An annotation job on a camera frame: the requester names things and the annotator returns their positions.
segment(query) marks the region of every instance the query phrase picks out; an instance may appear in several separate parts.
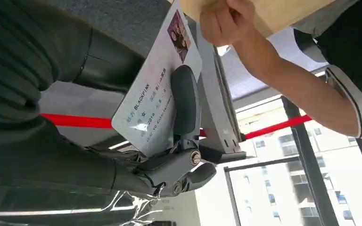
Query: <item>black sleeve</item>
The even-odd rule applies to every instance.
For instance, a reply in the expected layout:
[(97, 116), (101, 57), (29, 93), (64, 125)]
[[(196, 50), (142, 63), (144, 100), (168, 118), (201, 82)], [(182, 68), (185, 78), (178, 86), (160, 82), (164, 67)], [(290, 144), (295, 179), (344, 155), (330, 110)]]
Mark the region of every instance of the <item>black sleeve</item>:
[(40, 91), (80, 73), (90, 32), (55, 7), (0, 0), (0, 144), (27, 139), (44, 126)]
[(362, 138), (362, 0), (345, 11), (317, 38), (330, 66), (327, 73), (352, 103)]
[[(84, 65), (105, 65), (88, 63), (91, 49), (100, 53), (99, 48), (90, 46), (92, 32), (90, 25), (38, 1), (0, 0), (0, 184), (99, 194), (112, 189), (150, 191), (118, 161), (70, 142), (53, 123), (39, 116), (40, 91), (56, 80), (77, 80)], [(117, 64), (106, 65), (100, 75), (105, 79), (105, 73), (121, 70), (120, 81), (129, 85), (129, 73), (139, 70), (134, 59), (141, 58), (97, 34), (112, 44), (114, 49), (108, 51), (118, 57)], [(82, 83), (99, 80), (91, 78)], [(114, 86), (117, 81), (109, 80)]]

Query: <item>ceiling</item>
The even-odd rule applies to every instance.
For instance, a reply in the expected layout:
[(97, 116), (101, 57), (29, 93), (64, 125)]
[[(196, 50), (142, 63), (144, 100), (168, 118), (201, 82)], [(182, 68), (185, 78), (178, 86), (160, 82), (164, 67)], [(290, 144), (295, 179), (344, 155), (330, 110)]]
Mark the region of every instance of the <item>ceiling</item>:
[[(327, 65), (327, 63), (313, 61), (300, 51), (295, 43), (293, 29), (290, 27), (273, 34), (268, 40), (282, 58), (308, 71), (314, 71)], [(234, 49), (222, 56), (222, 64), (233, 100), (244, 98), (267, 87), (246, 70)]]
[[(45, 2), (92, 23), (143, 56), (148, 55), (170, 8), (170, 3), (166, 0), (45, 0)], [(269, 40), (283, 58), (309, 71), (322, 66), (300, 52), (290, 28), (272, 35)], [(246, 71), (234, 50), (225, 54), (222, 62), (233, 99), (242, 98), (265, 87)], [(42, 113), (111, 118), (122, 98), (122, 95), (113, 92), (56, 82), (43, 92), (40, 105)], [(81, 145), (92, 145), (117, 135), (112, 129), (72, 127), (58, 129), (60, 133)]]

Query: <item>robotic hand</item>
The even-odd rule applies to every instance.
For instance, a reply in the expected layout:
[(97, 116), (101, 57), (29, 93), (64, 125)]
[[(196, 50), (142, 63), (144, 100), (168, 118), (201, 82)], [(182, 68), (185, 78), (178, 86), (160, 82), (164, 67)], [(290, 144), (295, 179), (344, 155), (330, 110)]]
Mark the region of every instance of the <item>robotic hand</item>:
[(0, 77), (0, 186), (174, 196), (201, 187), (215, 174), (210, 163), (190, 172), (200, 162), (200, 104), (187, 66), (171, 78), (177, 108), (174, 147), (130, 168), (124, 154), (108, 158), (63, 138), (39, 115), (38, 100), (56, 80), (124, 93), (143, 57), (55, 7), (17, 0), (0, 1), (0, 58), (10, 59), (0, 65), (5, 76)]

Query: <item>sleeve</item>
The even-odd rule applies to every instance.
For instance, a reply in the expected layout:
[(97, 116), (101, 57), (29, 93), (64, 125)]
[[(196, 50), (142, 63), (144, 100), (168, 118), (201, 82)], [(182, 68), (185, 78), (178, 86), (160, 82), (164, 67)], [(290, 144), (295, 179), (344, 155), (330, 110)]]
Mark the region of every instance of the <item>sleeve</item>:
[(326, 74), (335, 81), (337, 89), (341, 90), (346, 98), (350, 100), (354, 110), (356, 111), (357, 124), (359, 126), (359, 132), (356, 137), (362, 138), (362, 83), (359, 83), (359, 88), (346, 73), (334, 65), (330, 65), (326, 69)]
[(79, 74), (90, 31), (38, 1), (0, 0), (0, 144), (27, 139), (44, 126), (40, 91)]

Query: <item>cardboard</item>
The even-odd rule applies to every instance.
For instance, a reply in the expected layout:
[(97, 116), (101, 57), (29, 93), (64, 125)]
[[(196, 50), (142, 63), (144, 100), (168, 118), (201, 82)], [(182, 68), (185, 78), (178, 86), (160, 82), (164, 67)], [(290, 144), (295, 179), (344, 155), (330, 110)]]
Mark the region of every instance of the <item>cardboard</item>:
[[(202, 9), (218, 0), (180, 0), (185, 14), (199, 21)], [(305, 18), (334, 0), (251, 0), (256, 7), (255, 26), (268, 37)]]

